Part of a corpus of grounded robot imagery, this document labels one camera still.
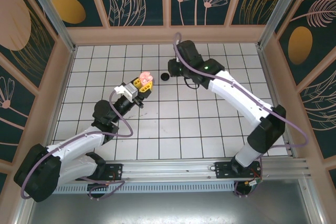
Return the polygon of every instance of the white tiled floor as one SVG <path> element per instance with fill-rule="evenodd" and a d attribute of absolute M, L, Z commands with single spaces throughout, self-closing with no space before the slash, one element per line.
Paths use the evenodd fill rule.
<path fill-rule="evenodd" d="M 254 44 L 196 44 L 196 48 L 204 60 L 216 59 L 246 89 L 271 103 Z M 54 141 L 82 132 L 92 122 L 96 102 L 107 100 L 121 82 L 150 71 L 152 94 L 143 109 L 134 107 L 125 116 L 134 130 L 132 138 L 115 138 L 95 151 L 106 160 L 233 157 L 252 131 L 249 123 L 202 86 L 193 90 L 183 78 L 160 80 L 172 58 L 172 45 L 79 47 Z M 128 133 L 122 122 L 119 128 L 119 133 Z M 283 144 L 283 139 L 276 144 Z M 274 148 L 267 155 L 287 155 L 287 151 Z"/>

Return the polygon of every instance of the purple cable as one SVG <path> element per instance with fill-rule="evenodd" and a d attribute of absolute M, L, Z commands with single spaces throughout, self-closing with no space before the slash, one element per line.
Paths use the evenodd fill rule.
<path fill-rule="evenodd" d="M 125 181 L 123 181 L 123 180 L 114 181 L 114 182 L 107 182 L 107 181 L 104 181 L 104 180 L 93 180 L 93 179 L 90 179 L 90 178 L 87 178 L 87 177 L 81 177 L 81 179 L 84 179 L 84 180 L 89 181 L 89 182 L 97 183 L 97 184 L 102 184 L 101 186 L 92 187 L 91 190 L 89 191 L 90 199 L 91 200 L 94 199 L 96 201 L 99 201 L 99 200 L 106 199 L 106 198 L 110 197 L 112 194 L 114 194 L 116 191 L 118 191 L 125 184 Z M 107 187 L 108 185 L 112 185 L 112 184 L 120 184 L 120 185 L 117 186 L 112 192 L 110 192 L 108 194 L 105 194 L 105 195 L 101 196 L 100 198 L 93 198 L 93 196 L 91 195 L 93 190 L 98 189 L 98 188 L 102 188 L 102 187 Z"/>
<path fill-rule="evenodd" d="M 258 159 L 259 159 L 259 163 L 260 163 L 260 178 L 262 178 L 262 171 L 263 171 L 263 162 L 262 162 L 262 160 L 261 160 L 262 156 L 263 156 L 263 154 L 261 154 L 261 155 L 258 157 Z M 237 196 L 237 197 L 240 197 L 240 196 L 243 196 L 243 194 L 237 191 L 238 182 L 239 182 L 239 181 L 236 181 L 236 182 L 235 182 L 235 188 L 234 188 L 233 194 L 234 194 L 235 196 Z M 255 189 L 254 189 L 253 191 L 251 191 L 249 194 L 246 194 L 245 197 L 250 196 L 250 195 L 253 194 L 256 190 L 257 190 L 257 188 L 255 188 Z"/>
<path fill-rule="evenodd" d="M 299 127 L 297 127 L 295 124 L 293 124 L 292 122 L 288 121 L 286 118 L 283 118 L 282 116 L 278 115 L 277 113 L 273 112 L 272 110 L 269 110 L 268 108 L 265 108 L 260 102 L 258 102 L 256 99 L 254 99 L 249 93 L 247 93 L 244 89 L 242 89 L 241 87 L 239 87 L 238 85 L 236 85 L 235 82 L 227 80 L 223 77 L 220 76 L 214 76 L 212 74 L 208 74 L 208 73 L 203 73 L 201 71 L 198 71 L 197 69 L 194 69 L 193 67 L 189 66 L 189 64 L 183 59 L 183 57 L 181 56 L 180 52 L 178 51 L 177 48 L 177 43 L 180 43 L 182 40 L 182 35 L 181 33 L 176 33 L 174 35 L 174 42 L 173 42 L 173 47 L 175 50 L 175 53 L 178 57 L 178 59 L 180 60 L 180 62 L 182 62 L 182 64 L 188 68 L 189 70 L 193 71 L 194 73 L 198 73 L 201 76 L 206 76 L 212 79 L 218 79 L 221 81 L 224 81 L 228 84 L 230 84 L 232 87 L 235 87 L 236 89 L 238 89 L 241 93 L 243 93 L 244 95 L 246 95 L 250 100 L 252 100 L 256 105 L 258 105 L 260 108 L 262 108 L 263 110 L 265 110 L 266 112 L 270 113 L 271 115 L 277 117 L 278 119 L 282 120 L 283 122 L 289 124 L 290 126 L 292 126 L 294 129 L 296 129 L 297 131 L 299 131 L 305 138 L 305 142 L 302 144 L 279 144 L 279 145 L 274 145 L 271 148 L 276 148 L 276 147 L 304 147 L 308 144 L 309 139 L 307 134 L 300 129 Z"/>
<path fill-rule="evenodd" d="M 63 144 L 61 144 L 59 147 L 55 148 L 54 150 L 52 150 L 51 152 L 49 152 L 47 155 L 45 155 L 44 157 L 42 157 L 39 161 L 36 162 L 36 164 L 32 167 L 32 169 L 29 171 L 26 179 L 24 180 L 22 187 L 21 187 L 21 197 L 22 199 L 30 199 L 31 196 L 25 196 L 25 188 L 26 185 L 31 177 L 31 175 L 33 174 L 33 172 L 36 170 L 36 168 L 48 157 L 50 157 L 53 153 L 61 150 L 62 148 L 64 148 L 65 146 L 67 146 L 68 144 L 82 138 L 82 137 L 88 137 L 89 135 L 95 135 L 95 134 L 104 134 L 104 135 L 108 135 L 108 136 L 120 136 L 120 137 L 131 137 L 133 135 L 133 129 L 130 126 L 130 124 L 125 120 L 125 118 L 122 117 L 122 115 L 118 112 L 118 110 L 114 107 L 113 103 L 112 103 L 112 97 L 115 94 L 115 91 L 113 90 L 111 95 L 110 95 L 110 99 L 109 99 L 109 103 L 110 106 L 112 108 L 112 110 L 116 113 L 116 115 L 126 124 L 127 128 L 130 130 L 130 134 L 129 135 L 121 135 L 121 134 L 114 134 L 114 133 L 109 133 L 109 132 L 101 132 L 101 131 L 92 131 L 92 132 L 88 132 L 88 133 L 83 133 L 79 136 L 74 137 L 73 139 L 69 140 L 68 142 L 65 142 Z"/>

